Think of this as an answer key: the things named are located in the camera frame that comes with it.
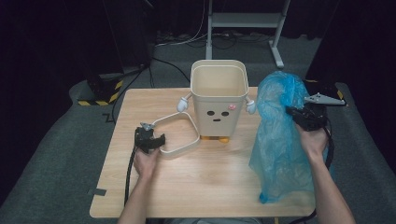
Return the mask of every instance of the wire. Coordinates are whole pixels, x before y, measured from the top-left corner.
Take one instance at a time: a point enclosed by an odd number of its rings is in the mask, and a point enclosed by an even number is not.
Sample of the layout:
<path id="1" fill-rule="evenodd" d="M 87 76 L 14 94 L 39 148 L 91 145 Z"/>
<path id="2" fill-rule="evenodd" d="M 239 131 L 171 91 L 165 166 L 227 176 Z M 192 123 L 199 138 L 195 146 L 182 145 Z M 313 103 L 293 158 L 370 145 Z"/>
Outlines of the wire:
<path id="1" fill-rule="evenodd" d="M 154 77 L 152 76 L 152 73 L 151 73 L 151 66 L 148 68 L 148 70 L 149 70 L 149 84 L 150 84 L 151 88 L 155 88 Z"/>
<path id="2" fill-rule="evenodd" d="M 233 39 L 233 43 L 231 44 L 231 46 L 226 47 L 226 48 L 220 48 L 219 46 L 214 45 L 213 42 L 212 42 L 212 46 L 213 46 L 214 48 L 216 48 L 216 49 L 230 49 L 230 48 L 232 48 L 233 46 L 235 46 L 235 44 L 238 42 L 238 41 L 237 41 L 237 37 L 236 37 L 235 35 L 231 35 L 230 37 L 231 37 L 231 38 L 222 38 L 222 39 L 223 39 L 223 40 L 229 40 L 229 41 L 231 41 L 231 39 Z"/>
<path id="3" fill-rule="evenodd" d="M 178 68 L 176 65 L 174 65 L 174 64 L 172 64 L 172 63 L 169 63 L 169 62 L 166 62 L 166 61 L 163 61 L 163 60 L 160 60 L 160 59 L 156 59 L 156 58 L 154 58 L 154 57 L 153 57 L 152 59 L 155 60 L 155 61 L 161 62 L 161 63 L 167 63 L 167 64 L 169 64 L 169 65 L 174 66 L 178 71 L 181 72 L 181 74 L 183 74 L 184 78 L 186 78 L 186 79 L 190 82 L 190 79 L 186 76 L 186 74 L 185 74 L 183 71 L 181 71 L 181 69 Z"/>
<path id="4" fill-rule="evenodd" d="M 317 209 L 315 209 L 311 215 L 307 216 L 307 217 L 302 217 L 299 219 L 296 219 L 294 221 L 292 221 L 290 224 L 297 224 L 297 223 L 305 223 L 307 220 L 310 220 L 311 218 L 315 217 L 317 215 Z"/>
<path id="5" fill-rule="evenodd" d="M 323 127 L 324 132 L 327 134 L 327 137 L 329 138 L 329 146 L 328 146 L 328 152 L 327 152 L 327 157 L 326 157 L 326 167 L 327 169 L 330 170 L 330 166 L 332 165 L 332 158 L 334 157 L 334 141 L 332 140 L 332 123 L 330 122 L 329 119 L 327 119 L 330 130 L 327 130 L 326 127 Z"/>
<path id="6" fill-rule="evenodd" d="M 138 74 L 141 70 L 142 69 L 139 68 L 137 70 L 134 70 L 134 71 L 131 71 L 131 72 L 128 72 L 128 73 L 123 73 L 122 75 L 119 75 L 119 76 L 116 76 L 116 77 L 102 77 L 102 80 L 103 81 L 112 81 L 112 80 L 115 80 L 115 79 L 121 79 L 121 78 L 125 78 L 125 77 L 128 77 L 128 76 L 134 76 L 134 75 Z"/>
<path id="7" fill-rule="evenodd" d="M 255 39 L 243 39 L 242 37 L 252 37 L 252 36 L 257 36 L 257 38 Z M 270 35 L 242 35 L 242 36 L 238 36 L 238 43 L 260 43 L 260 42 L 264 42 L 267 41 L 269 39 L 271 39 L 272 36 Z"/>
<path id="8" fill-rule="evenodd" d="M 194 37 L 192 37 L 192 38 L 189 39 L 189 40 L 182 41 L 182 42 L 177 42 L 177 43 L 158 44 L 158 45 L 156 45 L 155 47 L 166 46 L 166 45 L 182 45 L 182 44 L 187 44 L 187 43 L 190 43 L 190 42 L 195 41 L 195 40 L 196 40 L 195 37 L 197 37 L 198 34 L 201 33 L 202 25 L 204 24 L 204 18 L 205 18 L 205 0 L 203 0 L 203 5 L 204 5 L 204 6 L 203 6 L 203 9 L 202 9 L 201 24 L 200 24 L 200 26 L 199 26 L 198 32 L 195 34 Z"/>
<path id="9" fill-rule="evenodd" d="M 139 73 L 137 74 L 137 76 L 125 87 L 125 89 L 120 93 L 120 95 L 117 97 L 117 99 L 114 101 L 113 107 L 111 109 L 111 118 L 113 119 L 114 124 L 116 124 L 116 119 L 114 118 L 114 108 L 116 107 L 117 101 L 120 99 L 120 97 L 128 90 L 128 88 L 132 85 L 132 83 L 134 83 L 134 81 L 140 76 L 140 74 L 142 74 L 142 72 L 145 69 L 142 68 Z"/>
<path id="10" fill-rule="evenodd" d="M 201 41 L 198 41 L 198 40 L 204 38 L 205 36 L 207 36 L 207 34 L 204 34 L 204 35 L 196 38 L 194 41 L 191 41 L 190 43 L 186 43 L 186 45 L 188 45 L 188 46 L 190 46 L 192 48 L 203 48 L 204 46 L 206 46 L 206 40 L 201 40 Z M 194 43 L 194 42 L 196 42 L 196 43 L 204 43 L 204 44 L 202 46 L 193 46 L 193 45 L 191 45 L 191 43 Z"/>
<path id="11" fill-rule="evenodd" d="M 124 205 L 128 202 L 128 198 L 129 198 L 129 185 L 131 182 L 132 164 L 134 164 L 134 155 L 136 154 L 136 151 L 137 151 L 137 146 L 134 146 L 131 157 L 129 158 L 128 170 L 126 173 Z"/>

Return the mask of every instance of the cream plastic bin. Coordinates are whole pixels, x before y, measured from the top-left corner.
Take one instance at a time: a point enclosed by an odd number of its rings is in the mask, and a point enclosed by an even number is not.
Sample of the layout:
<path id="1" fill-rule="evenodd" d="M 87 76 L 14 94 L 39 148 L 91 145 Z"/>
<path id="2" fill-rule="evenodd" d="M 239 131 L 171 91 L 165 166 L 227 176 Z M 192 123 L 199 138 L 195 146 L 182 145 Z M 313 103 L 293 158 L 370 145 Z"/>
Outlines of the cream plastic bin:
<path id="1" fill-rule="evenodd" d="M 248 95 L 245 66 L 235 60 L 201 60 L 191 68 L 191 93 L 201 136 L 233 135 Z"/>

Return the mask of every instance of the blue plastic bag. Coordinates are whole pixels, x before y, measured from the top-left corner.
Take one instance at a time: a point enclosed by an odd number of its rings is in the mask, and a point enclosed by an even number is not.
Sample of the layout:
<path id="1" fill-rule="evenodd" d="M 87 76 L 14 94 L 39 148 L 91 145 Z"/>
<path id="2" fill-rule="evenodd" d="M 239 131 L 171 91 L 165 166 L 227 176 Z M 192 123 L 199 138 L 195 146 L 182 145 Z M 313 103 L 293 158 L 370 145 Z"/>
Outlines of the blue plastic bag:
<path id="1" fill-rule="evenodd" d="M 293 74 L 274 72 L 259 85 L 259 125 L 249 166 L 261 180 L 262 203 L 275 203 L 295 190 L 313 191 L 309 162 L 286 106 L 302 108 L 308 92 Z"/>

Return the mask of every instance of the bin mouth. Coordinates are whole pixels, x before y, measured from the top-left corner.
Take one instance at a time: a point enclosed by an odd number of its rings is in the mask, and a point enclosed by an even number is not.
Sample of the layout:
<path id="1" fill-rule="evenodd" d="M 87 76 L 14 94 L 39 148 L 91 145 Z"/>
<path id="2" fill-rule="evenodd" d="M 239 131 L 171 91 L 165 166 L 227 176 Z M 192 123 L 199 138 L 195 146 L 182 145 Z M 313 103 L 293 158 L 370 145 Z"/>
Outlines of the bin mouth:
<path id="1" fill-rule="evenodd" d="M 204 97 L 240 97 L 248 94 L 245 66 L 201 64 L 191 71 L 191 92 Z"/>

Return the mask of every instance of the white metal frame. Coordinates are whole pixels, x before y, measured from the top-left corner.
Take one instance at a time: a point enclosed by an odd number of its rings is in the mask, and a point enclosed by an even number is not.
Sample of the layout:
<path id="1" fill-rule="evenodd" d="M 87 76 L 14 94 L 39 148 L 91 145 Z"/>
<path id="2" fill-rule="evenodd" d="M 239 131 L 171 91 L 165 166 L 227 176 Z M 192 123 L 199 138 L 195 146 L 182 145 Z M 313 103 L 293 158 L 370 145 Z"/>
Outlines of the white metal frame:
<path id="1" fill-rule="evenodd" d="M 282 32 L 290 0 L 286 0 L 280 13 L 216 13 L 212 8 L 213 0 L 209 0 L 207 18 L 207 40 L 206 56 L 207 60 L 212 60 L 212 29 L 213 27 L 257 27 L 257 28 L 276 28 L 274 40 L 270 40 L 269 46 L 274 55 L 276 66 L 283 68 L 282 58 L 280 57 L 277 44 Z"/>

